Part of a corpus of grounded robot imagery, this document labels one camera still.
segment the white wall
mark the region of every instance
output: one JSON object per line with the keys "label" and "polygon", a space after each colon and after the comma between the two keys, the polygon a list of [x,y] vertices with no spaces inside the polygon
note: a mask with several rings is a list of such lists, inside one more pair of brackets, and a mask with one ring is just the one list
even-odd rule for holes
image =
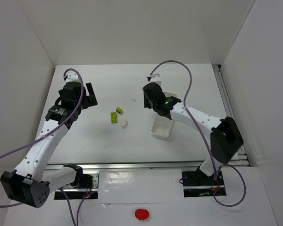
{"label": "white wall", "polygon": [[[17,1],[0,0],[0,155],[32,141],[53,75],[53,64]],[[0,175],[25,151],[0,160]],[[0,204],[8,204],[0,184]],[[7,209],[0,209],[3,225]]]}
{"label": "white wall", "polygon": [[54,64],[220,64],[254,0],[20,2]]}
{"label": "white wall", "polygon": [[256,0],[221,71],[246,151],[283,226],[283,0]]}

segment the cable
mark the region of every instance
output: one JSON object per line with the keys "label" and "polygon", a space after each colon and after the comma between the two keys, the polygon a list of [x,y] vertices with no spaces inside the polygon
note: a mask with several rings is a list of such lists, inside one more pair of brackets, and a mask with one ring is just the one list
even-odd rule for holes
{"label": "cable", "polygon": [[[188,96],[188,94],[189,94],[189,92],[190,92],[190,89],[191,89],[191,86],[192,86],[192,73],[191,73],[190,69],[189,69],[185,64],[183,64],[183,63],[181,63],[181,62],[179,62],[179,61],[176,61],[176,60],[166,60],[166,61],[160,63],[159,65],[157,65],[157,66],[151,71],[150,75],[153,74],[153,73],[156,71],[156,69],[158,69],[161,65],[163,65],[163,64],[165,64],[165,63],[177,63],[177,64],[180,64],[180,65],[183,66],[183,67],[188,71],[188,73],[189,73],[189,76],[190,76],[190,83],[189,83],[188,89],[187,89],[187,91],[186,91],[186,93],[185,93],[185,95],[184,95],[184,99],[183,99],[183,105],[184,105],[184,107],[186,107],[186,99],[187,99],[187,96]],[[212,152],[211,152],[211,149],[210,149],[210,147],[209,147],[209,145],[208,145],[208,142],[207,142],[207,140],[206,140],[206,138],[205,138],[205,136],[204,136],[204,134],[203,134],[203,132],[202,132],[200,126],[198,125],[197,121],[195,120],[195,118],[193,117],[193,115],[191,114],[191,112],[189,111],[188,108],[186,108],[186,111],[187,111],[188,115],[190,116],[190,118],[191,118],[191,119],[193,120],[193,122],[195,123],[195,125],[196,125],[196,127],[197,127],[197,129],[198,129],[198,131],[199,131],[199,133],[200,133],[200,135],[201,135],[201,137],[202,137],[202,139],[203,139],[203,141],[204,141],[206,147],[207,147],[208,154],[209,154],[209,156],[210,156],[210,159],[211,159],[212,165],[213,165],[213,169],[214,169],[214,179],[217,180],[217,176],[218,176],[219,171],[221,170],[221,167],[220,167],[219,169],[216,169],[216,165],[215,165],[215,162],[214,162],[213,154],[212,154]],[[241,173],[240,173],[234,166],[231,166],[231,165],[228,165],[228,166],[231,167],[231,168],[233,168],[233,169],[239,174],[239,176],[240,176],[240,178],[241,178],[241,180],[242,180],[242,183],[243,183],[243,186],[244,186],[244,194],[243,194],[243,197],[241,198],[241,200],[240,200],[239,202],[237,202],[237,203],[235,203],[235,204],[226,205],[226,204],[223,204],[223,203],[219,202],[219,201],[216,199],[216,197],[215,197],[216,192],[217,192],[218,190],[220,190],[220,188],[219,188],[218,190],[215,190],[215,191],[214,191],[213,196],[214,196],[214,199],[216,200],[216,202],[217,202],[218,204],[220,204],[220,205],[222,205],[222,206],[226,206],[226,207],[233,207],[233,206],[239,205],[239,204],[244,200],[244,198],[245,198],[245,196],[246,196],[246,185],[245,185],[245,181],[244,181],[244,179],[243,179]]]}
{"label": "cable", "polygon": [[83,199],[82,201],[80,202],[80,205],[79,207],[77,208],[77,212],[76,212],[76,226],[79,226],[79,212],[80,212],[80,208],[81,208],[81,205],[83,204],[84,200],[91,194],[93,194],[95,192],[90,192],[88,193]]}
{"label": "cable", "polygon": [[76,223],[75,223],[75,218],[74,218],[74,214],[73,214],[72,209],[71,209],[71,204],[70,204],[68,195],[67,195],[66,192],[64,192],[64,190],[62,188],[60,188],[59,190],[63,193],[63,195],[65,196],[65,198],[67,200],[67,204],[68,204],[68,207],[69,207],[69,212],[70,212],[70,216],[71,216],[71,219],[72,219],[72,223],[74,224],[74,226],[77,226]]}
{"label": "cable", "polygon": [[[14,150],[12,150],[12,151],[9,151],[9,152],[6,152],[5,154],[0,155],[0,159],[4,158],[4,157],[6,157],[6,156],[8,156],[8,155],[10,155],[10,154],[12,154],[12,153],[18,152],[18,151],[20,151],[20,150],[22,150],[22,149],[24,149],[24,148],[30,147],[30,146],[32,146],[32,145],[38,143],[39,141],[45,139],[45,137],[51,135],[52,133],[54,133],[55,131],[57,131],[59,128],[61,128],[61,127],[74,115],[74,113],[75,113],[75,112],[77,111],[77,109],[80,107],[80,104],[81,104],[81,102],[82,102],[83,93],[84,93],[84,84],[83,84],[83,79],[82,79],[80,73],[79,73],[77,70],[73,69],[73,68],[68,68],[67,70],[65,70],[65,71],[64,71],[64,74],[63,74],[63,78],[67,78],[66,73],[69,72],[69,71],[75,72],[75,73],[78,75],[79,81],[80,81],[80,83],[81,83],[81,94],[80,94],[80,98],[79,98],[79,101],[78,101],[77,105],[75,106],[74,110],[71,112],[71,114],[70,114],[64,121],[62,121],[62,123],[61,123],[60,125],[58,125],[58,126],[57,126],[56,128],[54,128],[52,131],[50,131],[50,132],[48,132],[47,134],[45,134],[43,137],[41,137],[41,138],[39,138],[39,139],[36,139],[35,141],[33,141],[33,142],[29,143],[29,144],[26,144],[26,145],[24,145],[24,146],[22,146],[22,147],[16,148],[16,149],[14,149]],[[18,206],[18,205],[21,205],[21,204],[22,204],[22,203],[16,203],[16,204],[11,204],[11,205],[0,205],[0,208],[9,208],[9,207]]]}

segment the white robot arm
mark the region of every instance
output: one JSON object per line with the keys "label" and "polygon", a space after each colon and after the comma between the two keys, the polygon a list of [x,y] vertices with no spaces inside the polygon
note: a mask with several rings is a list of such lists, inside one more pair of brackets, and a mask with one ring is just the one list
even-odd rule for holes
{"label": "white robot arm", "polygon": [[[242,136],[235,121],[231,117],[220,119],[205,114],[192,107],[184,107],[183,102],[176,97],[166,97],[160,84],[159,74],[148,77],[149,83],[143,87],[144,107],[152,108],[160,116],[180,121],[194,129],[198,129],[187,113],[187,109],[193,115],[203,134],[210,139],[211,152],[216,169],[227,164],[243,145]],[[198,168],[207,177],[214,174],[213,164],[208,157]]]}
{"label": "white robot arm", "polygon": [[45,167],[59,142],[78,119],[83,109],[97,105],[91,83],[83,89],[82,101],[74,112],[81,95],[81,83],[76,73],[69,73],[65,78],[65,86],[59,91],[60,97],[46,115],[46,121],[37,139],[44,138],[34,144],[24,159],[12,172],[5,171],[0,181],[8,198],[39,208],[47,200],[48,195],[58,188],[70,184],[78,187],[82,182],[89,180],[89,175],[83,174],[83,169],[73,164],[66,164],[61,169],[43,176]]}

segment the green toy brick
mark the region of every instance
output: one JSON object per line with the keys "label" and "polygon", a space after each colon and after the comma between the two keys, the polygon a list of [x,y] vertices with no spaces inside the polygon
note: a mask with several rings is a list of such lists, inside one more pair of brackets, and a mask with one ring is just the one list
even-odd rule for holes
{"label": "green toy brick", "polygon": [[116,112],[111,112],[111,123],[117,123],[117,113]]}
{"label": "green toy brick", "polygon": [[117,113],[122,114],[123,110],[120,107],[117,107]]}

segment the green object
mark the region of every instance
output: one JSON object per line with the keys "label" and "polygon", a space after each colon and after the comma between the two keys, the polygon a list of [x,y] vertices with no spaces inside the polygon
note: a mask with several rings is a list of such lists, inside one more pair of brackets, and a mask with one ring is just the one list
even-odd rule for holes
{"label": "green object", "polygon": [[117,113],[116,112],[111,112],[111,123],[117,123]]}
{"label": "green object", "polygon": [[117,113],[122,114],[123,110],[120,107],[117,107]]}

